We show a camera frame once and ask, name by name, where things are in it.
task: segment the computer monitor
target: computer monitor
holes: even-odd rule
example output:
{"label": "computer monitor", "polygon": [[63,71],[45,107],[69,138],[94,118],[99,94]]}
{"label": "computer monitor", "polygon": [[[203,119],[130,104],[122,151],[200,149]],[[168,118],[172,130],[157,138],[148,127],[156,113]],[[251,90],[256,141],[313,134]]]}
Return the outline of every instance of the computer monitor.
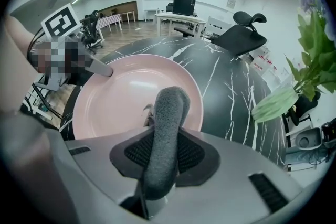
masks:
{"label": "computer monitor", "polygon": [[196,0],[174,0],[173,14],[191,16],[194,14]]}

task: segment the black marble table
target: black marble table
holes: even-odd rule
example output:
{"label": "black marble table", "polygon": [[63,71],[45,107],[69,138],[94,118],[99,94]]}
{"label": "black marble table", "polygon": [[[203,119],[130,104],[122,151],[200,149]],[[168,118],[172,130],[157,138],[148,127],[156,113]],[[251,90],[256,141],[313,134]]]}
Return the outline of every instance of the black marble table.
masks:
{"label": "black marble table", "polygon": [[[182,37],[139,40],[108,54],[102,61],[109,63],[135,54],[164,56],[189,71],[203,98],[202,132],[252,147],[277,165],[284,164],[282,118],[257,124],[250,114],[270,90],[247,63],[219,46],[201,39]],[[74,89],[65,108],[61,123],[65,139],[73,138],[71,118],[79,91],[79,87]]]}

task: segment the pink plate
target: pink plate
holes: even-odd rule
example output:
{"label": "pink plate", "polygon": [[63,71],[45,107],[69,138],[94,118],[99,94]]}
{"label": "pink plate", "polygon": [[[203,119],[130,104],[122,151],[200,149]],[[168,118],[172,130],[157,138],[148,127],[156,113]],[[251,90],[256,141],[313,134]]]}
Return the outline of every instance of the pink plate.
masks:
{"label": "pink plate", "polygon": [[203,102],[195,80],[178,63],[157,55],[132,55],[109,65],[114,73],[107,78],[94,74],[77,98],[73,132],[86,139],[126,132],[142,127],[148,111],[161,89],[183,88],[191,106],[183,127],[199,131],[203,121]]}

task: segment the checkered tablecloth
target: checkered tablecloth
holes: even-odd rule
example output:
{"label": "checkered tablecloth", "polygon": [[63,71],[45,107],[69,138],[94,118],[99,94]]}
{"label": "checkered tablecloth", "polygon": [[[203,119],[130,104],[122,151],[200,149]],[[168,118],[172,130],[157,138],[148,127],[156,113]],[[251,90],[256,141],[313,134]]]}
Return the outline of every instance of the checkered tablecloth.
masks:
{"label": "checkered tablecloth", "polygon": [[97,29],[103,28],[105,26],[108,26],[110,24],[114,24],[114,23],[119,22],[119,21],[121,21],[120,14],[101,18],[97,22]]}

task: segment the wooden floor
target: wooden floor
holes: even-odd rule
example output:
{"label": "wooden floor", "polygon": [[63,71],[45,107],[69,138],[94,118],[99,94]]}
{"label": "wooden floor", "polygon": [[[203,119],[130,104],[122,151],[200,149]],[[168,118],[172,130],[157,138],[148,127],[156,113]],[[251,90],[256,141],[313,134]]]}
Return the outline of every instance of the wooden floor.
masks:
{"label": "wooden floor", "polygon": [[[111,25],[110,32],[109,27],[103,28],[102,34],[105,41],[103,42],[103,48],[97,47],[94,49],[96,54],[94,55],[97,59],[101,59],[105,55],[111,53],[112,51],[118,50],[120,47],[127,45],[129,43],[135,42],[137,40],[153,38],[157,36],[156,24],[150,22],[124,22],[122,25],[122,31],[120,31],[119,26]],[[161,25],[161,36],[168,36],[169,23],[162,23]],[[182,36],[180,32],[172,30],[171,36]],[[74,89],[74,85],[64,84],[57,92],[52,92],[49,94],[47,101],[50,103],[52,108],[54,108],[61,115],[65,105]],[[55,127],[60,127],[61,120],[53,115],[50,111],[47,112],[52,116],[52,120],[49,121]]]}

